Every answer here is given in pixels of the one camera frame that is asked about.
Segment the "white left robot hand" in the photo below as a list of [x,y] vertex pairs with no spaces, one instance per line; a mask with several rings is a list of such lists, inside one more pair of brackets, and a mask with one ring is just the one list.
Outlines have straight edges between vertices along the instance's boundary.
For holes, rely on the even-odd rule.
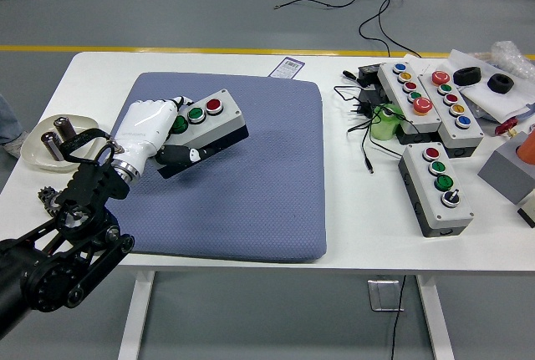
[[168,139],[181,106],[192,103],[179,96],[131,104],[115,134],[115,141],[123,152],[114,154],[112,166],[130,174],[131,178],[141,176],[146,161],[154,157]]

